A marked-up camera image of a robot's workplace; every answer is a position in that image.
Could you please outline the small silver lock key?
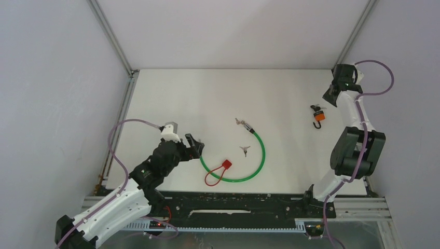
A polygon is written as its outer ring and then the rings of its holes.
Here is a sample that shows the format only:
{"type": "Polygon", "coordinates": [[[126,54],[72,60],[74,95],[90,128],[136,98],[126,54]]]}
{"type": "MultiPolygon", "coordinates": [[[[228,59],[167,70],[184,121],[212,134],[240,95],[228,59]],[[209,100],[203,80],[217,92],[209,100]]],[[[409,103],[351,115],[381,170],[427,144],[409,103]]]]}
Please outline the small silver lock key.
{"type": "Polygon", "coordinates": [[[240,148],[243,150],[244,156],[247,157],[248,149],[250,146],[240,146],[240,148]]]}

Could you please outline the silver key bunch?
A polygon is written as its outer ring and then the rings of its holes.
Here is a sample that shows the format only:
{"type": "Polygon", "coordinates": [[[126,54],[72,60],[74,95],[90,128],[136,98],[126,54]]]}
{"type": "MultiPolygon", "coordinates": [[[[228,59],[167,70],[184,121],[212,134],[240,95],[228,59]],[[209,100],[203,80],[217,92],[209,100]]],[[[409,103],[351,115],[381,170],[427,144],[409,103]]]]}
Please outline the silver key bunch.
{"type": "Polygon", "coordinates": [[[246,125],[246,122],[244,120],[239,120],[238,118],[235,118],[235,121],[237,125],[242,125],[242,126],[246,125]]]}

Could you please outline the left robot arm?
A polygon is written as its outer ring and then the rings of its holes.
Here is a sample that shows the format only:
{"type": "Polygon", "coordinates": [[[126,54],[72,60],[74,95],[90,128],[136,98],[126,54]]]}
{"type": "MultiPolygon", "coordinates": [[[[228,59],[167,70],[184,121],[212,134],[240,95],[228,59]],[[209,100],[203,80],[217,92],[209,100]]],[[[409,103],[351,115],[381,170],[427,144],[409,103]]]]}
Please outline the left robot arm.
{"type": "Polygon", "coordinates": [[[164,209],[164,196],[157,187],[180,162],[199,159],[204,143],[185,135],[189,146],[161,139],[152,154],[128,174],[121,185],[94,206],[73,218],[62,216],[56,223],[56,248],[99,248],[131,222],[164,209]]]}

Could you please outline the green cable lock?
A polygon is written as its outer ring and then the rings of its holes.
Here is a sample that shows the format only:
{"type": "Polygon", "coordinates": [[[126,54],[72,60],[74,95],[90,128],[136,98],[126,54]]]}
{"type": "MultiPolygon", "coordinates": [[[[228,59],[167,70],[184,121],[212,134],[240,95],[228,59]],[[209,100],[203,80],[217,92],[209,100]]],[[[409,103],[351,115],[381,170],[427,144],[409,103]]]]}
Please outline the green cable lock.
{"type": "Polygon", "coordinates": [[[257,147],[256,157],[252,158],[249,155],[250,149],[253,148],[252,146],[247,151],[247,157],[244,156],[243,150],[239,147],[243,157],[239,160],[238,166],[235,166],[233,160],[223,158],[216,165],[210,167],[206,163],[205,159],[201,157],[199,160],[202,168],[205,171],[203,178],[203,183],[205,185],[214,187],[221,182],[230,184],[248,182],[254,179],[263,169],[267,157],[265,143],[256,130],[248,122],[246,122],[246,125],[242,127],[255,140],[254,142],[256,143],[257,147]]]}

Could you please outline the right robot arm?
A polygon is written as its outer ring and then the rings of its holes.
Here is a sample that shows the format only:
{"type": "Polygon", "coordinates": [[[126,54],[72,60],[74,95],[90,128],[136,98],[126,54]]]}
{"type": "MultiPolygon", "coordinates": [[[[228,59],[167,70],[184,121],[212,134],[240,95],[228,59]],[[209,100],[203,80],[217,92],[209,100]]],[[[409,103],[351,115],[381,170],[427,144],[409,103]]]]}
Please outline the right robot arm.
{"type": "Polygon", "coordinates": [[[386,136],[370,122],[363,100],[363,74],[355,64],[338,64],[332,70],[333,80],[323,99],[338,108],[345,125],[329,159],[330,170],[306,191],[302,211],[317,216],[325,203],[333,202],[346,184],[372,175],[382,153],[386,136]]]}

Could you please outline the orange padlock with keys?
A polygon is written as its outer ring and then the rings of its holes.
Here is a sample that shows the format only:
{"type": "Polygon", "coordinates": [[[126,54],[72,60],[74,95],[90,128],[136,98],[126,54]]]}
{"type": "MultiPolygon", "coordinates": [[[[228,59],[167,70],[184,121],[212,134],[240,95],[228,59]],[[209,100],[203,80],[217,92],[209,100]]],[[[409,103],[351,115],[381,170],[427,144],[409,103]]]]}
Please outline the orange padlock with keys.
{"type": "Polygon", "coordinates": [[[311,105],[310,108],[313,110],[314,122],[313,126],[316,129],[321,129],[321,121],[325,119],[324,109],[325,107],[321,107],[319,104],[311,105]]]}

